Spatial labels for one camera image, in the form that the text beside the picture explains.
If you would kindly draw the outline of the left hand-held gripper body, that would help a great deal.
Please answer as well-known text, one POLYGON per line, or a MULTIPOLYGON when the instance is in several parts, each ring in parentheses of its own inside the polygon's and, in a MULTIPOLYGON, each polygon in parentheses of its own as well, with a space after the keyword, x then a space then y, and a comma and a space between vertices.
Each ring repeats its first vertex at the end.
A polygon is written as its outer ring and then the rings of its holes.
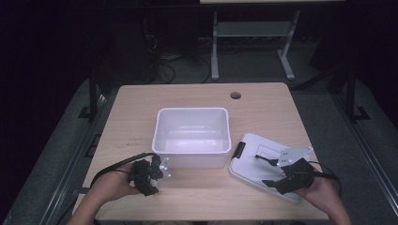
POLYGON ((171 174, 169 173, 168 160, 168 157, 161 159, 158 155, 151 155, 150 161, 145 158, 134 161, 128 176, 128 181, 140 188, 144 184, 150 184, 150 179, 159 181, 162 178, 170 178, 171 174))

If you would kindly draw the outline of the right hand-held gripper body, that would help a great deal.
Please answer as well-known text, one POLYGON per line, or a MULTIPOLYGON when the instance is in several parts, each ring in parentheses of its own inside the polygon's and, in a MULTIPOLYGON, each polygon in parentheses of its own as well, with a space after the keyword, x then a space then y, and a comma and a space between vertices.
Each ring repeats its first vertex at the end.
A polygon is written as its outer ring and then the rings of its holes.
POLYGON ((314 181, 314 167, 308 161, 313 152, 311 146, 285 148, 282 150, 277 166, 283 170, 284 179, 278 182, 277 190, 281 194, 308 188, 314 181))

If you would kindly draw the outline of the white box lid black handle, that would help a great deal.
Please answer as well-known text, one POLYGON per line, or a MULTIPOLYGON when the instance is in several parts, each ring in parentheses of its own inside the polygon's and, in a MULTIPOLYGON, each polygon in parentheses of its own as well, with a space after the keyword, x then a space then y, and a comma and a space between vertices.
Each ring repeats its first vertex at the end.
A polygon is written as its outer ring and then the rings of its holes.
POLYGON ((302 198, 295 193, 281 194, 275 187, 267 187, 262 180, 278 181, 284 178, 283 170, 278 166, 271 166, 269 159, 280 158, 281 152, 288 147, 261 136, 247 133, 239 142, 232 157, 229 171, 235 177, 272 193, 291 203, 300 203, 302 198))

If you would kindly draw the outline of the white plastic storage box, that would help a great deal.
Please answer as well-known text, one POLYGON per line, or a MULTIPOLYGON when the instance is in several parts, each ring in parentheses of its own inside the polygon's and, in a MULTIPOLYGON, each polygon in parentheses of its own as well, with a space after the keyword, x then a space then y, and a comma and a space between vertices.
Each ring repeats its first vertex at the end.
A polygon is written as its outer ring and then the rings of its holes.
POLYGON ((152 150, 170 168, 223 168, 232 149, 225 108, 163 108, 152 150))

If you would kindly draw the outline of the person's left hand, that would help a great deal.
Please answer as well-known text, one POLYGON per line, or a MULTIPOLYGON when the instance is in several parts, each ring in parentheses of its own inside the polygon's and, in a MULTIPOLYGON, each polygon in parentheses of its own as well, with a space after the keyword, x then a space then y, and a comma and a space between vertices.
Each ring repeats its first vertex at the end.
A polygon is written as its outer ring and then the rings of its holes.
POLYGON ((131 165, 123 165, 114 171, 102 175, 90 189, 90 193, 100 203, 118 200, 128 195, 139 194, 139 191, 130 185, 128 175, 131 165))

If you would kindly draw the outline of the person's right hand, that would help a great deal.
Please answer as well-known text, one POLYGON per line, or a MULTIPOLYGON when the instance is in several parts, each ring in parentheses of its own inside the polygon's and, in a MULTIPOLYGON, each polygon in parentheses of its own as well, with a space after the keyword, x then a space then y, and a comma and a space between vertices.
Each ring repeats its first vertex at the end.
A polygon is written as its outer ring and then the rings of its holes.
POLYGON ((295 193, 328 215, 343 206, 334 186, 326 178, 316 177, 310 187, 301 188, 295 193))

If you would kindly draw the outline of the grey metal framed desk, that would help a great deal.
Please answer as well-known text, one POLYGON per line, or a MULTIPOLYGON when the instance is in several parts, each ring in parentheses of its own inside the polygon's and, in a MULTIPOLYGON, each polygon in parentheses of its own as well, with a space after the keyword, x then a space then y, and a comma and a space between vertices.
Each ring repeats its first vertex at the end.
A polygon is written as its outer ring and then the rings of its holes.
POLYGON ((296 79, 288 60, 288 52, 295 35, 301 11, 305 7, 321 4, 343 3, 344 0, 199 0, 201 7, 214 7, 212 19, 210 77, 220 78, 218 40, 220 38, 283 38, 284 45, 277 51, 283 72, 288 81, 296 79), (289 19, 226 22, 220 20, 223 7, 236 9, 292 10, 289 19))

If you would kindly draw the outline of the black rail bracket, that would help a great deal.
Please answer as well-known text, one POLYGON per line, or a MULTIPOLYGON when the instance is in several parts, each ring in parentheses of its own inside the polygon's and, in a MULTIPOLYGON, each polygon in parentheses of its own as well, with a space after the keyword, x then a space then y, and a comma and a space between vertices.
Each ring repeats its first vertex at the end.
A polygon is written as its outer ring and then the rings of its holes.
POLYGON ((84 154, 86 158, 92 158, 95 155, 99 142, 100 142, 100 134, 96 134, 84 154))

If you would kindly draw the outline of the aluminium floor rail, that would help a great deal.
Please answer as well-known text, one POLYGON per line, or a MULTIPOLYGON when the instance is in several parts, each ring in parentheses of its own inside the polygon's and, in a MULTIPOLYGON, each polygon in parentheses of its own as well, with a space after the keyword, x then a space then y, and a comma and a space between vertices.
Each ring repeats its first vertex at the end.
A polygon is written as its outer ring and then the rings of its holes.
POLYGON ((349 127, 351 133, 355 137, 357 143, 360 146, 360 150, 364 155, 365 161, 370 167, 376 182, 380 186, 386 200, 388 201, 395 216, 398 217, 398 190, 395 188, 390 178, 381 166, 381 163, 376 158, 371 145, 365 140, 365 136, 360 130, 357 122, 351 119, 345 112, 345 106, 342 99, 336 95, 332 95, 331 98, 335 103, 339 114, 343 117, 345 123, 349 127))
POLYGON ((61 118, 60 125, 50 140, 50 150, 43 158, 45 172, 53 170, 56 175, 50 201, 45 206, 39 225, 55 225, 63 214, 63 207, 69 207, 70 201, 76 199, 73 191, 81 188, 91 159, 84 154, 94 136, 103 131, 109 114, 106 104, 106 97, 100 94, 98 113, 93 121, 79 118, 79 113, 86 104, 72 106, 61 118))

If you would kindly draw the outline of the black metal stand post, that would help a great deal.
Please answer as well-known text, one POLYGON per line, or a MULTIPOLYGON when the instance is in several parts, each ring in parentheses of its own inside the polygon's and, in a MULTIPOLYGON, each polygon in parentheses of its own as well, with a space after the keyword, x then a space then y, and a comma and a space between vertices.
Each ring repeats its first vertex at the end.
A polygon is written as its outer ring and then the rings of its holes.
POLYGON ((351 68, 347 74, 346 89, 345 89, 345 113, 352 123, 359 120, 370 120, 369 114, 362 106, 355 103, 356 99, 356 74, 351 68))
POLYGON ((89 121, 93 121, 98 113, 98 88, 97 88, 97 77, 96 70, 93 69, 88 78, 89 88, 89 105, 82 107, 79 118, 85 118, 89 121))

